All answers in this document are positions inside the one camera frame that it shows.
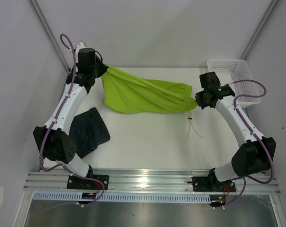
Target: red wire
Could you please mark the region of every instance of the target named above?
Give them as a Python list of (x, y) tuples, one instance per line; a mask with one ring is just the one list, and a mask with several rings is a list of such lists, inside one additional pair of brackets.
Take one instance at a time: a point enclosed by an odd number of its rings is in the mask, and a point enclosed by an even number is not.
[(230, 191), (229, 191), (227, 185), (224, 185), (224, 191), (225, 191), (225, 188), (226, 188), (226, 190), (227, 190), (227, 192), (228, 192), (228, 194), (226, 195), (226, 197), (227, 197), (227, 196), (229, 195)]
[(225, 187), (224, 187), (224, 200), (226, 202), (226, 191), (225, 191)]
[(94, 182), (94, 183), (96, 184), (97, 189), (98, 189), (98, 192), (97, 192), (97, 193), (99, 193), (100, 190), (101, 190), (101, 185), (99, 184), (99, 182)]

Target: white cable tray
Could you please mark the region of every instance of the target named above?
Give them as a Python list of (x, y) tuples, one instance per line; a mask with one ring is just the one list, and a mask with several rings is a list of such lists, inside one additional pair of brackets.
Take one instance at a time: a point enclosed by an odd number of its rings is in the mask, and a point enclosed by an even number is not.
[[(82, 199), (82, 192), (36, 192), (34, 200), (91, 201)], [(160, 202), (160, 203), (211, 203), (205, 194), (158, 194), (158, 193), (104, 193), (99, 201), (108, 202)]]

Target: cable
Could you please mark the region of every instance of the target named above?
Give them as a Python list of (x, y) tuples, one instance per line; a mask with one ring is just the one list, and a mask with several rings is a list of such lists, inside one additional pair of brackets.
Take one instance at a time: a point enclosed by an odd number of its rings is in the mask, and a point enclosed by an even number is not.
[(267, 181), (260, 181), (252, 176), (248, 176), (250, 179), (258, 182), (258, 183), (261, 183), (261, 184), (268, 184), (270, 183), (273, 179), (274, 179), (274, 175), (275, 175), (275, 169), (274, 169), (274, 165), (273, 165), (273, 161), (272, 161), (272, 158), (271, 158), (271, 155), (268, 151), (268, 149), (266, 148), (265, 144), (261, 141), (261, 139), (253, 132), (253, 129), (251, 128), (251, 126), (248, 124), (248, 122), (245, 120), (244, 116), (242, 115), (242, 113), (239, 111), (238, 108), (236, 108), (237, 106), (237, 100), (240, 98), (240, 97), (250, 97), (250, 98), (261, 98), (261, 97), (264, 97), (267, 93), (267, 89), (265, 88), (265, 86), (263, 84), (261, 84), (260, 82), (258, 81), (255, 81), (255, 80), (252, 80), (252, 79), (243, 79), (243, 80), (238, 80), (238, 81), (235, 81), (233, 82), (234, 84), (235, 83), (240, 83), (240, 82), (253, 82), (253, 83), (256, 83), (258, 85), (260, 85), (263, 90), (264, 90), (264, 93), (262, 95), (258, 95), (258, 96), (253, 96), (253, 95), (238, 95), (235, 97), (234, 101), (233, 101), (233, 104), (234, 104), (234, 107), (236, 109), (236, 112), (238, 113), (238, 115), (240, 116), (241, 120), (243, 121), (243, 123), (247, 126), (247, 128), (249, 129), (249, 131), (251, 132), (251, 134), (257, 139), (257, 141), (261, 144), (262, 148), (264, 149), (266, 155), (267, 155), (267, 158), (269, 160), (269, 163), (270, 163), (270, 166), (271, 166), (271, 176), (270, 176), (270, 179), (267, 180)]
[(189, 121), (189, 129), (188, 129), (188, 133), (187, 133), (187, 140), (190, 140), (189, 135), (190, 135), (190, 128), (191, 128), (191, 127), (193, 128), (195, 134), (197, 134), (197, 136), (200, 137), (200, 138), (203, 140), (205, 137), (204, 137), (203, 135), (200, 135), (200, 134), (196, 131), (195, 127), (194, 127), (193, 124), (192, 124), (192, 112), (191, 112), (191, 110), (189, 110), (188, 121)]
[(99, 54), (99, 56), (101, 58), (101, 63), (103, 63), (103, 57), (101, 56), (100, 52), (99, 51), (95, 51), (95, 52)]
[[(69, 43), (69, 45), (70, 45), (70, 49), (73, 50), (72, 42), (71, 42), (71, 40), (68, 38), (68, 36), (65, 35), (65, 34), (61, 34), (61, 35), (60, 35), (60, 39), (61, 39), (61, 42), (63, 43), (63, 45), (64, 45), (67, 49), (69, 49), (69, 47), (64, 43), (63, 37), (65, 37), (65, 38), (67, 39), (67, 41), (68, 41), (68, 43)], [(73, 58), (73, 68), (75, 69), (75, 68), (76, 68), (76, 54), (75, 54), (73, 51), (72, 51), (72, 58)], [(58, 111), (57, 111), (57, 113), (56, 113), (56, 115), (55, 115), (55, 117), (54, 117), (54, 119), (53, 119), (51, 125), (49, 126), (49, 128), (47, 129), (47, 131), (46, 131), (46, 133), (45, 133), (45, 136), (44, 136), (43, 141), (42, 141), (42, 144), (41, 144), (39, 161), (40, 161), (40, 167), (41, 167), (41, 169), (42, 169), (43, 171), (45, 171), (45, 172), (49, 172), (49, 171), (51, 171), (51, 170), (53, 170), (53, 169), (55, 169), (55, 168), (57, 168), (57, 167), (59, 167), (59, 166), (62, 166), (62, 164), (57, 164), (57, 165), (51, 167), (50, 169), (46, 169), (46, 168), (44, 167), (44, 165), (43, 165), (43, 152), (44, 152), (45, 143), (46, 143), (46, 140), (47, 140), (47, 138), (48, 138), (48, 136), (49, 136), (49, 133), (50, 133), (51, 129), (53, 128), (55, 122), (57, 121), (57, 119), (58, 119), (58, 117), (59, 117), (59, 115), (60, 115), (60, 112), (61, 112), (61, 110), (62, 110), (64, 104), (66, 103), (66, 101), (67, 101), (69, 95), (71, 94), (71, 91), (72, 91), (72, 88), (73, 88), (73, 84), (74, 84), (74, 81), (75, 81), (75, 77), (76, 77), (76, 71), (73, 70), (73, 71), (72, 71), (71, 84), (70, 84), (70, 87), (69, 87), (69, 90), (68, 90), (68, 95), (65, 96), (65, 98), (63, 99), (63, 101), (62, 101), (62, 103), (61, 103), (61, 105), (60, 105), (60, 107), (59, 107), (59, 109), (58, 109)]]
[(224, 185), (224, 191), (225, 191), (225, 188), (226, 188), (226, 190), (227, 190), (227, 192), (228, 192), (228, 194), (226, 195), (226, 197), (227, 197), (227, 196), (230, 194), (230, 191), (229, 191), (227, 185)]
[(243, 177), (242, 179), (243, 179), (243, 189), (242, 189), (241, 193), (239, 193), (239, 195), (238, 195), (234, 200), (232, 200), (231, 202), (229, 202), (229, 203), (227, 203), (227, 204), (221, 206), (223, 209), (224, 209), (225, 206), (229, 206), (229, 205), (231, 205), (232, 203), (234, 203), (239, 197), (241, 197), (241, 195), (242, 195), (243, 192), (245, 191), (245, 188), (246, 188), (246, 179), (245, 179), (244, 177)]
[(94, 184), (97, 186), (98, 189), (97, 193), (99, 193), (101, 190), (101, 185), (98, 182), (95, 182)]
[(98, 196), (97, 198), (95, 198), (94, 200), (92, 200), (90, 203), (82, 204), (82, 205), (81, 205), (82, 207), (87, 207), (87, 206), (90, 206), (90, 205), (94, 204), (94, 203), (95, 203), (96, 201), (98, 201), (98, 200), (102, 197), (102, 195), (104, 194), (104, 192), (105, 192), (105, 186), (104, 186), (103, 182), (101, 182), (101, 181), (99, 181), (99, 180), (97, 180), (97, 179), (94, 179), (94, 178), (84, 177), (84, 176), (80, 176), (80, 175), (78, 175), (78, 174), (75, 174), (74, 172), (72, 172), (71, 170), (69, 170), (66, 166), (63, 166), (63, 169), (65, 169), (67, 172), (69, 172), (70, 174), (74, 175), (75, 177), (81, 178), (81, 179), (83, 179), (83, 180), (95, 181), (95, 182), (98, 182), (98, 183), (101, 185), (101, 187), (102, 187), (101, 195)]
[[(64, 43), (63, 37), (65, 37), (65, 38), (67, 39), (67, 41), (69, 42), (70, 47), (68, 47), (68, 46)], [(61, 35), (60, 35), (60, 39), (61, 39), (63, 45), (64, 45), (67, 49), (72, 49), (72, 50), (73, 50), (72, 42), (71, 42), (71, 40), (68, 38), (67, 35), (61, 34)], [(56, 113), (56, 115), (55, 115), (55, 117), (54, 117), (54, 119), (53, 119), (51, 125), (49, 126), (49, 128), (48, 128), (47, 131), (46, 131), (46, 134), (45, 134), (45, 136), (44, 136), (44, 138), (43, 138), (43, 141), (42, 141), (42, 144), (41, 144), (40, 157), (39, 157), (39, 159), (40, 159), (40, 167), (41, 167), (41, 169), (42, 169), (43, 171), (45, 171), (45, 172), (49, 172), (49, 171), (55, 169), (55, 168), (58, 167), (58, 166), (62, 166), (62, 164), (57, 164), (57, 165), (51, 167), (50, 169), (46, 169), (46, 168), (44, 167), (44, 165), (43, 165), (43, 151), (44, 151), (45, 143), (46, 143), (46, 141), (47, 141), (47, 138), (48, 138), (48, 136), (49, 136), (49, 133), (50, 133), (52, 127), (54, 126), (56, 120), (58, 119), (58, 117), (59, 117), (59, 115), (60, 115), (60, 112), (61, 112), (61, 110), (62, 110), (64, 104), (66, 103), (68, 97), (70, 96), (70, 94), (71, 94), (71, 92), (72, 92), (72, 88), (73, 88), (74, 81), (75, 81), (75, 77), (76, 77), (76, 70), (75, 70), (75, 68), (76, 68), (76, 54), (75, 54), (73, 51), (72, 51), (72, 57), (73, 57), (73, 69), (74, 69), (74, 70), (72, 71), (72, 79), (71, 79), (70, 88), (69, 88), (69, 90), (68, 90), (68, 95), (66, 95), (65, 98), (63, 99), (63, 101), (62, 101), (62, 103), (61, 103), (61, 105), (60, 105), (60, 107), (59, 107), (59, 109), (58, 109), (58, 111), (57, 111), (57, 113)], [(99, 190), (100, 190), (100, 188), (102, 187), (101, 195), (99, 195), (96, 199), (94, 199), (93, 201), (91, 201), (91, 202), (89, 202), (89, 203), (87, 203), (87, 204), (80, 204), (81, 207), (86, 207), (86, 206), (89, 206), (89, 205), (91, 205), (91, 204), (94, 204), (97, 200), (99, 200), (99, 199), (102, 197), (102, 195), (104, 194), (104, 191), (105, 191), (105, 186), (104, 186), (104, 184), (103, 184), (101, 181), (99, 181), (99, 180), (97, 180), (97, 179), (94, 179), (94, 178), (89, 178), (89, 177), (80, 176), (80, 175), (78, 175), (78, 174), (72, 172), (71, 170), (69, 170), (69, 169), (68, 169), (67, 167), (65, 167), (65, 166), (63, 166), (63, 168), (64, 168), (67, 172), (69, 172), (70, 174), (74, 175), (75, 177), (78, 177), (78, 178), (81, 178), (81, 179), (84, 179), (84, 180), (90, 180), (90, 181), (96, 182), (96, 183), (97, 183), (97, 187), (98, 187)], [(56, 207), (59, 207), (59, 206), (62, 206), (62, 205), (67, 205), (67, 204), (74, 204), (74, 203), (73, 203), (73, 202), (63, 203), (63, 204), (59, 204), (59, 205), (57, 205), (57, 206), (48, 208), (48, 209), (46, 209), (46, 210), (51, 210), (51, 209), (53, 209), (53, 208), (56, 208)]]

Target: black mounting plate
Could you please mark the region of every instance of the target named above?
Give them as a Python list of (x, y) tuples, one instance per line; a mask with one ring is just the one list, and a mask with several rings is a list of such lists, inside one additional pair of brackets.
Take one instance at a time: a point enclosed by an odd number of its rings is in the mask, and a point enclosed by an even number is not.
[[(104, 184), (105, 190), (108, 189), (109, 175), (94, 175), (93, 178), (101, 181)], [(69, 176), (67, 189), (98, 190), (98, 187), (97, 184), (95, 184), (95, 181), (84, 180), (75, 176)]]
[(231, 180), (224, 181), (221, 185), (216, 185), (213, 188), (209, 185), (207, 176), (192, 177), (192, 185), (194, 192), (224, 192), (224, 185), (228, 187), (229, 192), (236, 192), (235, 183)]

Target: metal floor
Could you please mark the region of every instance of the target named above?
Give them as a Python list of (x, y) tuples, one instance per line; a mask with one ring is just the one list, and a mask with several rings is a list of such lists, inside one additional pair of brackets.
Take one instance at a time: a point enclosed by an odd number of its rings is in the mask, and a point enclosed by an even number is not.
[(225, 210), (212, 210), (207, 204), (97, 202), (44, 211), (59, 203), (63, 201), (32, 201), (25, 226), (277, 227), (269, 196), (245, 195)]

